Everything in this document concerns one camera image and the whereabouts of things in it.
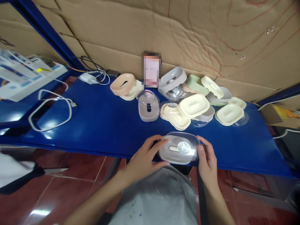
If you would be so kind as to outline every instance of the white charger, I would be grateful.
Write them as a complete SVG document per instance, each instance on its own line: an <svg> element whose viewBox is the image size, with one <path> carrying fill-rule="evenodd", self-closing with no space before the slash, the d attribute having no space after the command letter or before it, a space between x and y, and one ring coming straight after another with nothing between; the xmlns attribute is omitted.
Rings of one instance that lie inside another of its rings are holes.
<svg viewBox="0 0 300 225"><path fill-rule="evenodd" d="M89 72L85 72L79 76L79 79L88 83L88 84L98 84L97 78L93 75L89 74Z"/></svg>

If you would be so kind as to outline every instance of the hand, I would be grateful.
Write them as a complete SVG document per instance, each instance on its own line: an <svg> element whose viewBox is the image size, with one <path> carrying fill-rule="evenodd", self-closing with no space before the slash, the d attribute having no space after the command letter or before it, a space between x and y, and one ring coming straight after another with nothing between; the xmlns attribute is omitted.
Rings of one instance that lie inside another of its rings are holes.
<svg viewBox="0 0 300 225"><path fill-rule="evenodd" d="M161 140L163 136L154 135L147 138L145 143L140 147L140 149L133 155L130 163L122 169L123 176L129 182L128 185L150 175L155 170L158 170L170 163L167 161L161 161L157 163L152 163L153 157L158 152L158 150L168 143L168 139L164 139L156 143L151 149L153 142L156 140Z"/></svg>
<svg viewBox="0 0 300 225"><path fill-rule="evenodd" d="M212 144L197 135L197 138L205 145L198 146L199 155L199 174L209 191L220 190L218 186L218 175L217 175L217 158L213 150Z"/></svg>

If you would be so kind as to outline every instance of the metal rivet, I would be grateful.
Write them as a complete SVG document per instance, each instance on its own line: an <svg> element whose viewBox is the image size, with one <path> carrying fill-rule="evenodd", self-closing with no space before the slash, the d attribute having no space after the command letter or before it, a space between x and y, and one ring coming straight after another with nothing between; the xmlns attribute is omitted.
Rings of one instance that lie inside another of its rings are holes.
<svg viewBox="0 0 300 225"><path fill-rule="evenodd" d="M271 29L268 29L267 30L267 34L269 33L269 32L273 32L274 31L274 27L272 27Z"/></svg>

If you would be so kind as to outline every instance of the cardboard box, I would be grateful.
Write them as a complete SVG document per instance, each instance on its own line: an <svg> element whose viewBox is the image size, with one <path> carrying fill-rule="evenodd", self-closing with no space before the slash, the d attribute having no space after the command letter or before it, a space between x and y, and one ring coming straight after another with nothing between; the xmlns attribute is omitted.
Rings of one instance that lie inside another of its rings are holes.
<svg viewBox="0 0 300 225"><path fill-rule="evenodd" d="M288 117L284 111L285 109L290 110L298 118ZM261 113L269 125L294 129L300 128L300 113L293 106L269 104L261 109Z"/></svg>
<svg viewBox="0 0 300 225"><path fill-rule="evenodd" d="M294 0L33 1L76 56L105 69L142 79L141 53L148 50L161 53L162 75L181 66L187 75L218 77L218 85L245 101L300 83ZM0 48L64 63L11 4L0 4L0 23Z"/></svg>

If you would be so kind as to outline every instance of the smartphone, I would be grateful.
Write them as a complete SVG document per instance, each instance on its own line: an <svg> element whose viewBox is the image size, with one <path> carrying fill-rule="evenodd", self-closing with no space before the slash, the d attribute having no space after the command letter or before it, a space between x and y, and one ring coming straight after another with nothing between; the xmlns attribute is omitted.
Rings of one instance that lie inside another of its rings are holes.
<svg viewBox="0 0 300 225"><path fill-rule="evenodd" d="M157 88L162 67L162 56L157 52L144 51L142 53L142 80L144 87Z"/></svg>

